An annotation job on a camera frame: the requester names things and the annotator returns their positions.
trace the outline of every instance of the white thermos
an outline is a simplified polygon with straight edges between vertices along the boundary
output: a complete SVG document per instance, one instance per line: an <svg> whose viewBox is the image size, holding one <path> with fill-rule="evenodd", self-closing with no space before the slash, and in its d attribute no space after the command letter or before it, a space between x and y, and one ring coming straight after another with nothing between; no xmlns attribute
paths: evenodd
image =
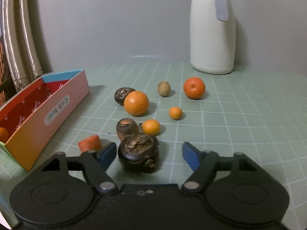
<svg viewBox="0 0 307 230"><path fill-rule="evenodd" d="M201 72L231 72L235 51L235 20L230 0L192 0L190 61Z"/></svg>

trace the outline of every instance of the colorful box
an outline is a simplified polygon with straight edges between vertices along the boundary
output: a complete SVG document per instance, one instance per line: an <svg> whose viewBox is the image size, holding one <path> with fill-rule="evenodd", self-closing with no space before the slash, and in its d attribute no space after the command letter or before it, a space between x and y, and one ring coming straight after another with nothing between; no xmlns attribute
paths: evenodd
<svg viewBox="0 0 307 230"><path fill-rule="evenodd" d="M0 147L29 171L57 129L90 92L84 70L45 74L0 109Z"/></svg>

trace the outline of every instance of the wall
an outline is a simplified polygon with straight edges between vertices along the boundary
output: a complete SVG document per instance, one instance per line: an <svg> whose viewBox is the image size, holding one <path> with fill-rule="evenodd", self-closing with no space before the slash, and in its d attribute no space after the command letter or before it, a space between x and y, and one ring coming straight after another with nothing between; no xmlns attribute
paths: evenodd
<svg viewBox="0 0 307 230"><path fill-rule="evenodd" d="M191 0L29 0L45 71L189 60ZM307 0L232 0L237 64L307 74Z"/></svg>

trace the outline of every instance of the potato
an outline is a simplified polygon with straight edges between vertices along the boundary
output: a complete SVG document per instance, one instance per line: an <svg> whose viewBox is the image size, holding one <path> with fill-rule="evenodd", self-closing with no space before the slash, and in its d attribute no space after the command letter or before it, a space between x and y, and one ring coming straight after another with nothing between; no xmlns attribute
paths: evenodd
<svg viewBox="0 0 307 230"><path fill-rule="evenodd" d="M161 81L159 84L158 84L158 94L160 96L168 96L169 93L171 91L171 86L168 82L166 81Z"/></svg>

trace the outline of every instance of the dark brown water chestnut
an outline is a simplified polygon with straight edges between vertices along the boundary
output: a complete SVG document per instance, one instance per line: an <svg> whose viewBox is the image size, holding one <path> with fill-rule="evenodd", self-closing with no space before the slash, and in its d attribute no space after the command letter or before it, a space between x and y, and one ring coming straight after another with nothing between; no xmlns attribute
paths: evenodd
<svg viewBox="0 0 307 230"><path fill-rule="evenodd" d="M118 157L129 170L152 173L159 160L159 142L145 133L128 135L119 145Z"/></svg>
<svg viewBox="0 0 307 230"><path fill-rule="evenodd" d="M138 124L131 118L123 118L116 124L116 134L120 141L123 141L130 134L137 134L139 132Z"/></svg>
<svg viewBox="0 0 307 230"><path fill-rule="evenodd" d="M120 105L124 105L125 98L128 96L129 93L134 92L134 91L135 90L130 87L119 88L114 94L114 99L116 103Z"/></svg>

